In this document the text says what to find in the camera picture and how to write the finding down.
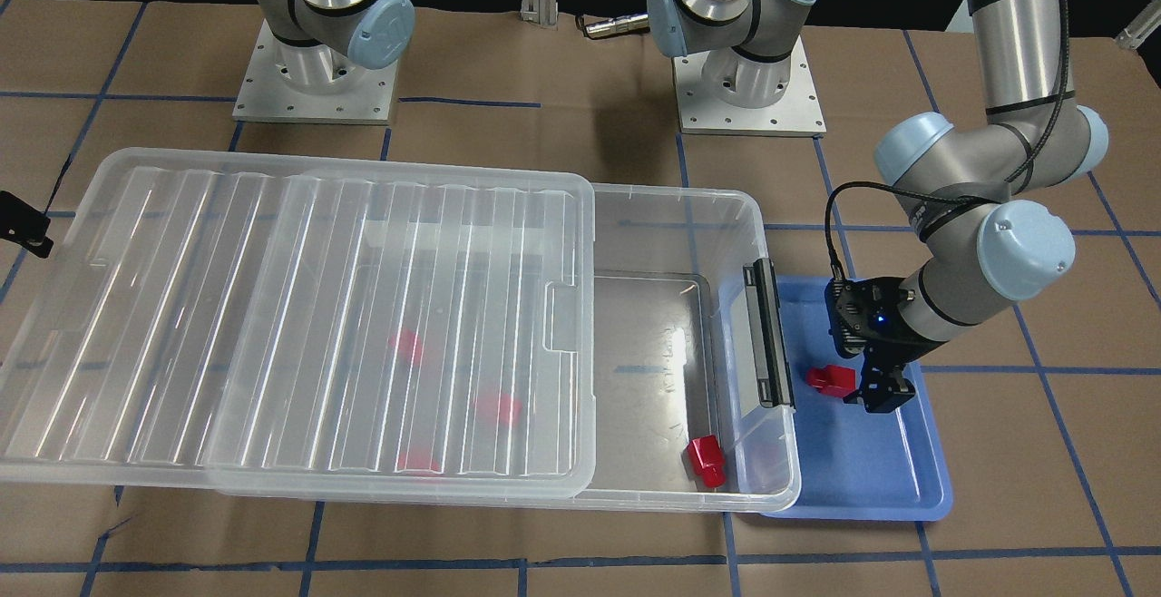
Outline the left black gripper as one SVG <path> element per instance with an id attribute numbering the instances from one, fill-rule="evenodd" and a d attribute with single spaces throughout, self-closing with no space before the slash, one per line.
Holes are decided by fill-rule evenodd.
<path id="1" fill-rule="evenodd" d="M 902 279 L 854 281 L 832 276 L 825 282 L 829 333 L 838 357 L 861 357 L 859 383 L 845 396 L 849 407 L 867 413 L 892 413 L 915 398 L 906 366 L 924 357 L 926 339 L 908 325 L 901 305 L 913 302 Z"/>

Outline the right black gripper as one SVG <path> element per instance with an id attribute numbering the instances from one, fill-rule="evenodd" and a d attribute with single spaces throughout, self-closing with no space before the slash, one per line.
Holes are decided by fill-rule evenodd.
<path id="1" fill-rule="evenodd" d="M 46 236 L 51 224 L 46 213 L 35 209 L 9 190 L 1 190 L 0 199 L 1 238 L 17 244 L 34 257 L 49 258 L 53 253 L 55 240 Z"/>

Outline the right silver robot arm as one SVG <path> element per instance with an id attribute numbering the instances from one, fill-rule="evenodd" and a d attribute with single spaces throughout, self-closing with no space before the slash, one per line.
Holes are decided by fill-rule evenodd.
<path id="1" fill-rule="evenodd" d="M 399 58 L 414 30 L 409 0 L 259 0 L 274 19 L 271 51 L 337 55 L 336 82 L 376 93 L 375 64 Z M 3 204 L 46 232 L 75 209 L 98 161 L 118 148 L 194 148 L 349 156 L 383 125 L 293 123 L 277 134 L 229 110 L 243 87 L 254 10 L 221 5 L 12 0 L 3 12 Z"/>

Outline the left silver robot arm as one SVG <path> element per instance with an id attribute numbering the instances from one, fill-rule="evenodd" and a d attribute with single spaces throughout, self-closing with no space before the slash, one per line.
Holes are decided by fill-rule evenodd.
<path id="1" fill-rule="evenodd" d="M 776 103 L 789 55 L 816 0 L 646 0 L 668 58 L 708 53 L 705 75 L 738 108 Z M 1068 0 L 966 0 L 985 82 L 985 125 L 962 130 L 916 114 L 874 150 L 890 193 L 930 257 L 906 278 L 854 281 L 834 244 L 824 303 L 838 357 L 861 357 L 845 396 L 871 413 L 913 398 L 908 364 L 1036 297 L 1073 266 L 1066 222 L 1036 201 L 1106 156 L 1103 118 L 1079 105 L 1070 75 Z"/>

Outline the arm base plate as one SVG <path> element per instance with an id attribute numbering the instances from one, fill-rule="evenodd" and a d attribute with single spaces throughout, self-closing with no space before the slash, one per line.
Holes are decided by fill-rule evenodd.
<path id="1" fill-rule="evenodd" d="M 362 69 L 329 46 L 290 46 L 260 27 L 232 110 L 238 122 L 389 125 L 401 63 Z"/>
<path id="2" fill-rule="evenodd" d="M 672 60 L 683 134 L 817 137 L 824 110 L 800 36 L 788 58 L 760 64 L 733 50 Z"/>

